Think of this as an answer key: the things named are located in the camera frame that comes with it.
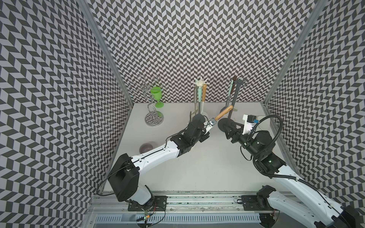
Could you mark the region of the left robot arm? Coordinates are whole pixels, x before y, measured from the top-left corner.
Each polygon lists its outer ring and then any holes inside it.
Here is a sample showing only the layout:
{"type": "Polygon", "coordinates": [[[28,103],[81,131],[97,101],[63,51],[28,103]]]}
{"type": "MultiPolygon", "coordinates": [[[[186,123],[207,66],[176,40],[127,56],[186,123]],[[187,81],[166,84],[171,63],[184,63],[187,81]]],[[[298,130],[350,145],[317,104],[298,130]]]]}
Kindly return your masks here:
{"type": "Polygon", "coordinates": [[[119,202],[134,201],[140,205],[148,205],[154,198],[149,188],[139,183],[141,175],[162,163],[178,158],[189,152],[197,142],[209,138],[209,131],[217,124],[217,120],[192,120],[188,126],[178,133],[167,137],[165,143],[146,153],[129,156],[123,154],[107,175],[113,194],[119,202]]]}

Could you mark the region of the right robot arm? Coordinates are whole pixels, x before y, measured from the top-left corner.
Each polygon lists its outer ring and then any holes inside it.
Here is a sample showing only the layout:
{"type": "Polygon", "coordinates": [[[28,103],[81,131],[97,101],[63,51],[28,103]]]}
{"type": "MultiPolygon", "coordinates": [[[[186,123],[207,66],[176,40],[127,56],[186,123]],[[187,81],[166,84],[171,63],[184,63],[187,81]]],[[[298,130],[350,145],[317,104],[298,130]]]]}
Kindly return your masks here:
{"type": "Polygon", "coordinates": [[[280,183],[301,201],[287,199],[273,187],[264,186],[257,196],[261,206],[268,204],[307,228],[360,227],[361,217],[354,207],[344,207],[325,196],[273,152],[283,128],[280,116],[269,115],[257,120],[248,115],[244,124],[225,118],[218,127],[227,139],[239,143],[251,154],[252,163],[261,175],[280,183]]]}

